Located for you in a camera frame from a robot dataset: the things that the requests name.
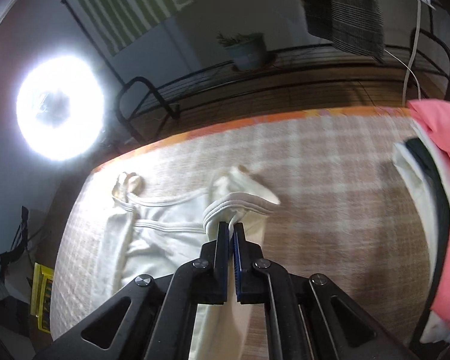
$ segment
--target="flower pot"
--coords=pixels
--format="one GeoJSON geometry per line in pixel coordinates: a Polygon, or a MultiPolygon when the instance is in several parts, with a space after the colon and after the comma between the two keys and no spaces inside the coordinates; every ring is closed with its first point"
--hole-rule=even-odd
{"type": "Polygon", "coordinates": [[[248,42],[225,47],[239,71],[252,71],[267,63],[267,47],[263,34],[258,33],[248,42]]]}

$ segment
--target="metal pivot screw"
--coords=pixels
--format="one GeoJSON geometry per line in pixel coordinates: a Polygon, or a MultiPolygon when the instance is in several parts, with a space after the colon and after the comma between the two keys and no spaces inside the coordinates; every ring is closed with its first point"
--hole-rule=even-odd
{"type": "Polygon", "coordinates": [[[149,274],[140,274],[135,278],[135,284],[140,287],[146,287],[152,282],[152,277],[149,274]]]}
{"type": "Polygon", "coordinates": [[[324,274],[313,274],[310,279],[316,286],[322,286],[327,283],[328,278],[324,274]]]}
{"type": "Polygon", "coordinates": [[[258,259],[255,261],[255,266],[257,268],[268,268],[270,266],[271,262],[269,259],[258,259]]]}
{"type": "Polygon", "coordinates": [[[203,268],[206,268],[208,266],[208,261],[205,260],[205,259],[196,259],[193,262],[193,266],[195,268],[202,268],[203,269],[203,268]]]}

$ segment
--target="white garment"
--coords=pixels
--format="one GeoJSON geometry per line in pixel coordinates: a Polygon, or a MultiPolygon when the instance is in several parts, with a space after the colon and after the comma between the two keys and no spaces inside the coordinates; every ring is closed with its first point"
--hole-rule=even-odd
{"type": "MultiPolygon", "coordinates": [[[[137,275],[160,278],[198,258],[202,244],[216,239],[220,221],[227,221],[231,230],[242,222],[247,240],[262,245],[267,216],[280,204],[276,195],[237,167],[216,174],[208,188],[176,198],[141,199],[136,194],[141,187],[140,176],[123,173],[113,188],[90,312],[137,275]]],[[[233,263],[228,299],[223,306],[198,306],[189,359],[241,357],[251,306],[236,303],[233,263]]]]}
{"type": "MultiPolygon", "coordinates": [[[[437,147],[416,121],[414,121],[413,129],[432,156],[433,162],[435,162],[450,205],[450,158],[437,147]]],[[[450,343],[450,328],[434,311],[431,311],[420,342],[426,344],[442,340],[450,343]]]]}
{"type": "Polygon", "coordinates": [[[416,121],[413,121],[413,123],[413,130],[427,148],[433,158],[433,162],[435,162],[440,179],[442,180],[443,189],[445,190],[448,203],[450,204],[450,158],[438,148],[416,121]]]}
{"type": "Polygon", "coordinates": [[[403,143],[394,144],[392,158],[398,173],[405,182],[422,222],[428,246],[428,258],[430,260],[430,280],[428,283],[428,288],[430,288],[437,263],[439,232],[435,198],[428,178],[403,143]]]}
{"type": "MultiPolygon", "coordinates": [[[[450,205],[450,159],[428,137],[427,133],[418,123],[416,123],[416,121],[413,121],[412,127],[427,148],[433,158],[433,162],[435,162],[443,189],[445,190],[450,205]]],[[[397,167],[400,176],[410,192],[422,222],[430,256],[431,279],[436,264],[438,242],[436,205],[433,194],[431,193],[431,186],[414,157],[402,143],[396,143],[394,145],[393,156],[394,165],[397,167]]],[[[423,330],[422,337],[420,338],[420,342],[426,344],[441,340],[450,343],[450,329],[447,327],[447,324],[435,314],[435,312],[431,311],[425,329],[423,330]]]]}

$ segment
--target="plaid bedsheet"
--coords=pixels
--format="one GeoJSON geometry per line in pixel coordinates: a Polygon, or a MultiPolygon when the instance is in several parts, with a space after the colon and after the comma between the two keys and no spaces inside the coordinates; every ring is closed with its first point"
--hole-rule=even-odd
{"type": "MultiPolygon", "coordinates": [[[[52,337],[87,315],[104,211],[119,172],[141,174],[144,197],[165,197],[204,186],[215,169],[243,164],[282,202],[268,219],[264,255],[293,274],[328,275],[399,340],[409,340],[427,296],[428,252],[391,153],[394,142],[414,133],[403,112],[370,110],[232,122],[231,130],[209,127],[171,137],[97,169],[60,245],[52,337]]],[[[259,306],[243,358],[268,358],[259,306]]]]}

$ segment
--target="bright lamp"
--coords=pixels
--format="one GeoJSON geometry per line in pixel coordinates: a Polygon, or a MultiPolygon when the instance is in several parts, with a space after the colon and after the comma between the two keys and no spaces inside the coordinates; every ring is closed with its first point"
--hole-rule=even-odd
{"type": "Polygon", "coordinates": [[[103,95],[92,71],[72,56],[35,68],[17,97],[17,120],[25,140],[53,160],[90,148],[102,129],[103,114],[103,95]]]}

